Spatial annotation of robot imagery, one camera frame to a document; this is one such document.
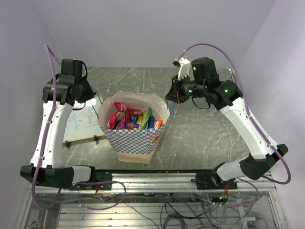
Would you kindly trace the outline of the blue checkered paper bag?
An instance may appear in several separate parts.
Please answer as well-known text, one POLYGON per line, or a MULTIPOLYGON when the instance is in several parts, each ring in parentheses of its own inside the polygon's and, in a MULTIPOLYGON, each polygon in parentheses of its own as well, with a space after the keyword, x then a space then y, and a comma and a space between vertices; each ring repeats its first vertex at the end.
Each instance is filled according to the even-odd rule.
POLYGON ((100 106, 98 123, 119 161, 148 164, 157 149, 174 109, 174 106, 169 106, 156 94, 119 91, 114 96, 104 100, 100 106), (130 116, 130 122, 125 122, 124 129, 109 129, 108 122, 117 111, 115 102, 125 103, 127 108, 141 109, 142 113, 148 108, 152 108, 149 129, 139 130, 143 114, 130 116), (163 125, 155 129, 154 122, 159 119, 163 120, 163 125))

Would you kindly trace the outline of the red crisps bag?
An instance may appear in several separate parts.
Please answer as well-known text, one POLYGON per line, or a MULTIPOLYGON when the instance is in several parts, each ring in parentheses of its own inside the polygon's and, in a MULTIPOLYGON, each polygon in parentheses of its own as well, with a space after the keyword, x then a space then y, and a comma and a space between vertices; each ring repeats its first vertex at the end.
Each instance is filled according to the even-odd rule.
POLYGON ((125 103, 122 102, 115 102, 114 103, 116 109, 118 112, 123 112, 124 113, 124 117, 125 117, 125 122, 130 122, 130 112, 127 108, 127 105, 125 103))

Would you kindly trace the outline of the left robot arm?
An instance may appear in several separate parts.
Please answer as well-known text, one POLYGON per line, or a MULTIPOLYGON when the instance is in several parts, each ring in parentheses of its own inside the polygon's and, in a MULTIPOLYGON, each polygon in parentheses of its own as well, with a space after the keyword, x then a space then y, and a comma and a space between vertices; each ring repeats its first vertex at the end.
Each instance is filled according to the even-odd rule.
POLYGON ((20 169, 20 175, 34 186, 67 189, 80 182, 85 189, 93 189, 97 185, 94 167, 64 167, 61 157, 66 124, 74 104, 84 104, 96 95, 87 74, 84 62, 63 59, 61 72, 42 90, 43 120, 39 140, 29 165, 20 169))

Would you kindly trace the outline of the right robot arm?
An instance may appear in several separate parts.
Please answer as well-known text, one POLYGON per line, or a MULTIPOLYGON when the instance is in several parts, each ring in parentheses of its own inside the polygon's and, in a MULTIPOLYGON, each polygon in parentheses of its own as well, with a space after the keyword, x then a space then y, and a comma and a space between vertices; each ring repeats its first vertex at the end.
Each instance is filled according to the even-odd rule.
POLYGON ((264 177, 288 152, 288 147, 278 144, 266 133, 246 107, 244 95, 235 82, 220 80, 214 60, 202 57, 190 62, 182 57, 173 64, 179 71, 172 77, 165 99, 182 104, 189 99, 204 98, 208 106, 214 106, 232 123, 250 150, 248 156, 215 167, 211 185, 219 189, 230 179, 264 177))

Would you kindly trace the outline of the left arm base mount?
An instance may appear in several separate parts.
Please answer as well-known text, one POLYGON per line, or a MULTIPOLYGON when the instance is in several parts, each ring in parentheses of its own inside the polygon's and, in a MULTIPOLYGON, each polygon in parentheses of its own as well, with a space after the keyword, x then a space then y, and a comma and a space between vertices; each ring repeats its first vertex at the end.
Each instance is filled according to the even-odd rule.
POLYGON ((81 184, 75 184, 72 185, 68 190, 73 191, 79 191, 79 190, 96 190, 99 188, 99 190, 111 190, 112 185, 110 183, 105 183, 101 185, 88 185, 88 183, 97 183, 97 182, 106 182, 106 181, 112 181, 112 172, 106 171, 106 170, 95 170, 94 172, 91 172, 91 177, 87 183, 87 185, 81 185, 81 184))

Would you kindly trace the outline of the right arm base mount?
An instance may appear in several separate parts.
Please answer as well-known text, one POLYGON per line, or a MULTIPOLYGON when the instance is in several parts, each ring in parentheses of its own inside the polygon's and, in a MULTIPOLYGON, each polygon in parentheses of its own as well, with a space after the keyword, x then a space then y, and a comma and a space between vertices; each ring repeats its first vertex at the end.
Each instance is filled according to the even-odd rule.
POLYGON ((237 182, 235 179, 221 181, 216 177, 216 174, 209 169, 197 170, 195 172, 195 177, 191 179, 191 182, 196 184, 197 190, 224 190, 226 187, 229 190, 237 189, 237 182))

